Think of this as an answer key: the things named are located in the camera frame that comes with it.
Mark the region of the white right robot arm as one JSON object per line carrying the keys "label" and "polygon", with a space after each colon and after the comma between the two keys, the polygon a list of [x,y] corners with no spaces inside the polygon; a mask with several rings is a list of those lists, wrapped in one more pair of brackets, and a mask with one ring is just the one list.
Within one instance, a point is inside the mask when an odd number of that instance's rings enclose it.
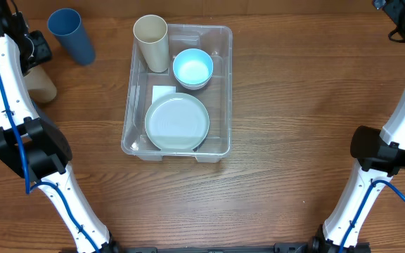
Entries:
{"label": "white right robot arm", "polygon": [[[396,25],[388,34],[398,34],[405,44],[405,1],[374,1]],[[392,116],[382,129],[360,126],[350,145],[354,166],[332,214],[320,225],[304,252],[370,252],[358,241],[361,227],[381,191],[388,187],[404,202],[405,196],[390,181],[405,168],[405,89]]]}

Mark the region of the beige cup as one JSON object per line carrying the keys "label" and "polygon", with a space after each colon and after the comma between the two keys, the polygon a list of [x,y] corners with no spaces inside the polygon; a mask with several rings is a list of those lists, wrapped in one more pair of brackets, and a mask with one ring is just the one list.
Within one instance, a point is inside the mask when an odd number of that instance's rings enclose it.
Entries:
{"label": "beige cup", "polygon": [[145,15],[133,27],[134,37],[148,67],[153,72],[164,72],[169,68],[168,26],[158,15]]}
{"label": "beige cup", "polygon": [[57,95],[57,88],[42,66],[30,69],[24,76],[30,98],[38,103],[49,103]]}

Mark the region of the grey plate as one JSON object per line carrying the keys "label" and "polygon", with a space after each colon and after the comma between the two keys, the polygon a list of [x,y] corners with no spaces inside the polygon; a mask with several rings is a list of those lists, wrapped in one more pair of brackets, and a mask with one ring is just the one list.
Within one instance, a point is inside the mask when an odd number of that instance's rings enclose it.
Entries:
{"label": "grey plate", "polygon": [[145,116],[147,136],[163,151],[192,151],[205,140],[209,129],[206,107],[187,93],[172,93],[157,99]]}

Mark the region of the light blue bowl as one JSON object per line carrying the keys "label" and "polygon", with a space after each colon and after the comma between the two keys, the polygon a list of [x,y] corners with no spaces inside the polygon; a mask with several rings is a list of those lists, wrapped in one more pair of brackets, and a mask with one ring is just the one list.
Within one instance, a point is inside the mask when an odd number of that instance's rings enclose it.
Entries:
{"label": "light blue bowl", "polygon": [[205,51],[189,48],[175,57],[172,70],[176,80],[198,84],[210,80],[214,72],[214,62]]}

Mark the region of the grey bowl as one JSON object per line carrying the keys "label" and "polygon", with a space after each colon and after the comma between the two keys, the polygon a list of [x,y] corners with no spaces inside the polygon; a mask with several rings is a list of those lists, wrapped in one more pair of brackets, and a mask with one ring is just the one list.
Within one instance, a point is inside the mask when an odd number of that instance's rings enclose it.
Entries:
{"label": "grey bowl", "polygon": [[189,84],[189,83],[186,83],[186,82],[183,82],[183,81],[181,81],[181,80],[177,80],[178,81],[178,83],[180,83],[180,85],[182,85],[185,89],[188,89],[188,90],[198,90],[198,89],[202,89],[202,88],[204,88],[207,84],[208,84],[208,82],[209,82],[209,80],[205,80],[204,82],[200,82],[200,83],[198,83],[198,84]]}

